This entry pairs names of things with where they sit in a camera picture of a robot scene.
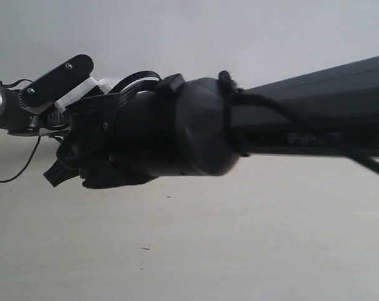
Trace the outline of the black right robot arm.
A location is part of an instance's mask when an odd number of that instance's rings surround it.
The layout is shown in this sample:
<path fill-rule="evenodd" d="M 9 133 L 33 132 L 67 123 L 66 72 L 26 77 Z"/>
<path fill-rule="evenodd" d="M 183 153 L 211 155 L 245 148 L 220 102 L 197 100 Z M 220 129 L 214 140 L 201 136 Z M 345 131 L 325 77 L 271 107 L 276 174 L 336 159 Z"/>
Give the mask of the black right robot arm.
<path fill-rule="evenodd" d="M 379 57 L 252 89 L 225 70 L 189 81 L 139 71 L 66 101 L 88 72 L 50 77 L 70 123 L 44 175 L 52 186 L 216 177 L 253 154 L 343 156 L 379 175 Z"/>

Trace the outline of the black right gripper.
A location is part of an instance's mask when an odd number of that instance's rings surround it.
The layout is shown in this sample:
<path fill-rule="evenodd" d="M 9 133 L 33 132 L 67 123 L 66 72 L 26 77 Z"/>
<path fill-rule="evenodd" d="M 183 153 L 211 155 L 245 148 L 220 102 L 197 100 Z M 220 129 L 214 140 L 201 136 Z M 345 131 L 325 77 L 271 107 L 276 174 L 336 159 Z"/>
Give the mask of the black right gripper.
<path fill-rule="evenodd" d="M 43 173 L 50 185 L 80 177 L 84 187 L 105 189 L 189 175 L 175 129 L 183 76 L 130 81 L 118 95 L 85 97 L 66 106 L 71 130 Z"/>

